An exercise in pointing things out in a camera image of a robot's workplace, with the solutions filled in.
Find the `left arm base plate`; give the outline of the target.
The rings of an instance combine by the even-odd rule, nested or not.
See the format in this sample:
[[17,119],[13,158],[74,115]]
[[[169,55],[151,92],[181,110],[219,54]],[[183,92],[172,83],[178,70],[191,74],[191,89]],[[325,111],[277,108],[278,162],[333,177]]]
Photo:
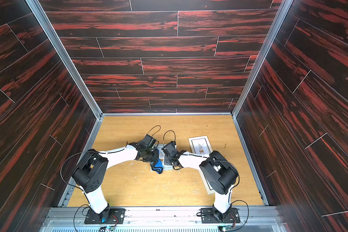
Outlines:
[[97,214],[89,209],[85,219],[85,224],[123,224],[126,209],[124,208],[106,208],[103,212]]

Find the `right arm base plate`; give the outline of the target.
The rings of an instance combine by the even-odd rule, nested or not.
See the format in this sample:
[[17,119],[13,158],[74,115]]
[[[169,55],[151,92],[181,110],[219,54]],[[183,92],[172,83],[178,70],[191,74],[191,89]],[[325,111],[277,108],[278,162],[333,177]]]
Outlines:
[[196,216],[201,218],[202,223],[240,223],[240,217],[237,208],[230,207],[225,213],[221,213],[214,207],[201,208]]

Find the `light green picture frame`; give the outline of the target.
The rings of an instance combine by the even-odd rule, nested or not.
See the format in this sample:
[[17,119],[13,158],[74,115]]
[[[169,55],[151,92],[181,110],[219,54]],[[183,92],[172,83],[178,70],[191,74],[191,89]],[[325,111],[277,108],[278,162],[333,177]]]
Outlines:
[[159,155],[158,159],[160,159],[161,162],[162,162],[163,171],[173,170],[173,167],[172,167],[172,166],[167,166],[167,165],[164,164],[164,156],[165,156],[165,154],[164,154],[164,152],[162,151],[162,148],[163,148],[163,144],[157,145],[157,147],[154,149],[154,153],[155,153],[155,154],[157,153],[157,154]]

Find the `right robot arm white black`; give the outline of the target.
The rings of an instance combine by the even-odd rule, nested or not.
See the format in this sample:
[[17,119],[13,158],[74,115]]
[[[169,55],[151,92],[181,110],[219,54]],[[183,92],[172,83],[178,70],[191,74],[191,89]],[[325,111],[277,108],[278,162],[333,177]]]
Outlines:
[[199,170],[211,185],[215,193],[213,204],[214,215],[225,218],[232,207],[232,188],[239,177],[237,169],[228,162],[218,151],[203,156],[187,151],[163,149],[164,161],[169,165],[179,168],[192,168]]

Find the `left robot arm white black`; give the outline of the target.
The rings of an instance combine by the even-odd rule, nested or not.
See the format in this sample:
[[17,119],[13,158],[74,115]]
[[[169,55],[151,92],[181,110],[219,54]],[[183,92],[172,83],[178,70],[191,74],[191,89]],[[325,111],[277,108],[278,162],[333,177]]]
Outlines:
[[154,162],[158,159],[157,148],[143,149],[133,144],[109,151],[90,149],[78,162],[72,178],[83,190],[92,211],[98,215],[109,208],[101,188],[107,169],[131,160]]

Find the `blue microfiber cloth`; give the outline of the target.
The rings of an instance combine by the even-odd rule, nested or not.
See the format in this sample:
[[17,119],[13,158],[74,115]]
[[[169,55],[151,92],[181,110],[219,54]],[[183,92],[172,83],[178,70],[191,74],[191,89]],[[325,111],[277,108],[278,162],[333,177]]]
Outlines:
[[150,163],[151,170],[154,172],[157,172],[158,174],[162,174],[163,172],[163,165],[160,159],[157,159],[154,162]]

